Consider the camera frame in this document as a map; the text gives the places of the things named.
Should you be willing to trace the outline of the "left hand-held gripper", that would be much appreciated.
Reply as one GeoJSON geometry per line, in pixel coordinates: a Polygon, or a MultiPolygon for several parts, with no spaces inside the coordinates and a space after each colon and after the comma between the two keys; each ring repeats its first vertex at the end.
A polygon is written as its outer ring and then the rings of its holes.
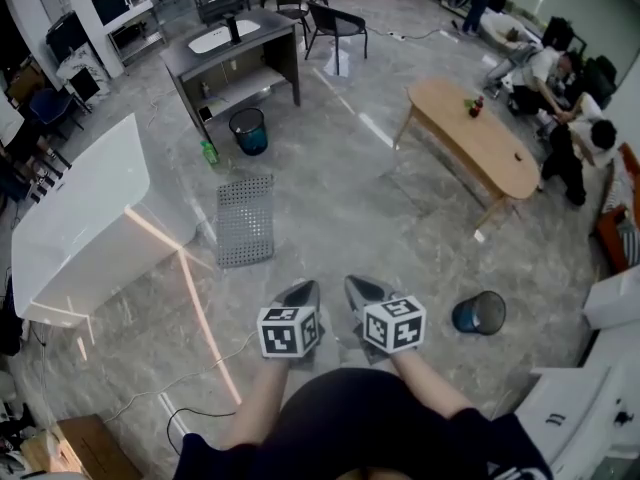
{"type": "Polygon", "coordinates": [[[259,311],[257,331],[266,359],[287,359],[310,368],[325,329],[320,321],[320,286],[306,280],[279,293],[259,311]]]}

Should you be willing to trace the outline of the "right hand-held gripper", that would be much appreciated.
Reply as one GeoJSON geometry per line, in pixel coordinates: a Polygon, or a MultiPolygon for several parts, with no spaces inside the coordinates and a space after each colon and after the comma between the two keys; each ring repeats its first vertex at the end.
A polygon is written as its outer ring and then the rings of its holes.
{"type": "Polygon", "coordinates": [[[368,276],[348,275],[344,289],[354,317],[359,318],[360,341],[370,364],[424,342],[426,309],[415,296],[370,303],[360,310],[359,299],[386,300],[389,287],[368,276]]]}

